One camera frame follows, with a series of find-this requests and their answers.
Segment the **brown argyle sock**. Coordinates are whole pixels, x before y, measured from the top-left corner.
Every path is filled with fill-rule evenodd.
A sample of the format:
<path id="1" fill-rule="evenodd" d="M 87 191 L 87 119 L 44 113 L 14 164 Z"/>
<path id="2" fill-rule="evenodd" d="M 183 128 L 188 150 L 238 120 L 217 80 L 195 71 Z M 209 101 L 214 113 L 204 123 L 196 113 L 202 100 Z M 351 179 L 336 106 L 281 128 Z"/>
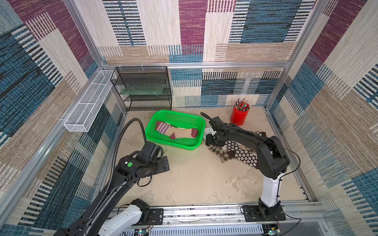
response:
<path id="1" fill-rule="evenodd" d="M 224 147 L 218 146 L 208 146 L 208 149 L 214 153 L 221 161 L 221 163 L 225 163 L 229 160 L 235 159 L 235 151 L 230 151 Z"/>

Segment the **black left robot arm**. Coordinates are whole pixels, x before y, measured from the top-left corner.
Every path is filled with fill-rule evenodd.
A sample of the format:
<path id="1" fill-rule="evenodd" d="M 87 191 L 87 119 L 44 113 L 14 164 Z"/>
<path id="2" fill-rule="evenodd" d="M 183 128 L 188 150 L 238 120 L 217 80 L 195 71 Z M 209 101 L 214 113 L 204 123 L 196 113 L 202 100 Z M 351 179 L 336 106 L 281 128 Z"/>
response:
<path id="1" fill-rule="evenodd" d="M 112 163 L 102 192 L 74 223 L 58 230 L 56 236 L 125 236 L 132 226 L 140 228 L 132 236 L 148 236 L 155 225 L 162 224 L 163 209 L 152 209 L 141 199 L 133 200 L 125 210 L 108 219 L 118 202 L 141 179 L 169 171 L 162 147 L 147 141 L 145 133 L 142 135 L 143 148 Z"/>

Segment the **beige purple striped sock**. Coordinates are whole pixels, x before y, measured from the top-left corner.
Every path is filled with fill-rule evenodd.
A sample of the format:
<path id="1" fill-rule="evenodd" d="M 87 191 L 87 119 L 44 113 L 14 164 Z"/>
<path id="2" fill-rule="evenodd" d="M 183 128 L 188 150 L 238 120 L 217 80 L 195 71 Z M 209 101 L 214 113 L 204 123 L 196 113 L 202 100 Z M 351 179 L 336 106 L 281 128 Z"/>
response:
<path id="1" fill-rule="evenodd" d="M 199 135 L 199 131 L 195 128 L 178 128 L 162 121 L 156 122 L 155 130 L 162 135 L 168 136 L 172 140 L 181 138 L 194 139 Z"/>

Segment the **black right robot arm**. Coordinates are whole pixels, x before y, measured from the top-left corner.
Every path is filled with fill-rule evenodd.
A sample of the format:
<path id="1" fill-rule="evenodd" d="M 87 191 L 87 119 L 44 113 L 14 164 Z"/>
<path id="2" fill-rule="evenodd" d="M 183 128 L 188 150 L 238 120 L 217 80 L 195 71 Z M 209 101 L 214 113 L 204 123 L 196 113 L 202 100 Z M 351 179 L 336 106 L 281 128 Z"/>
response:
<path id="1" fill-rule="evenodd" d="M 286 148 L 278 137 L 270 138 L 256 135 L 243 130 L 235 124 L 226 124 L 219 117 L 211 118 L 201 112 L 202 116 L 209 120 L 215 134 L 206 135 L 206 145 L 223 147 L 226 143 L 234 141 L 251 149 L 257 154 L 259 170 L 263 174 L 263 191 L 257 205 L 241 206 L 241 213 L 247 222 L 259 221 L 285 221 L 280 201 L 280 187 L 283 176 L 290 165 Z"/>

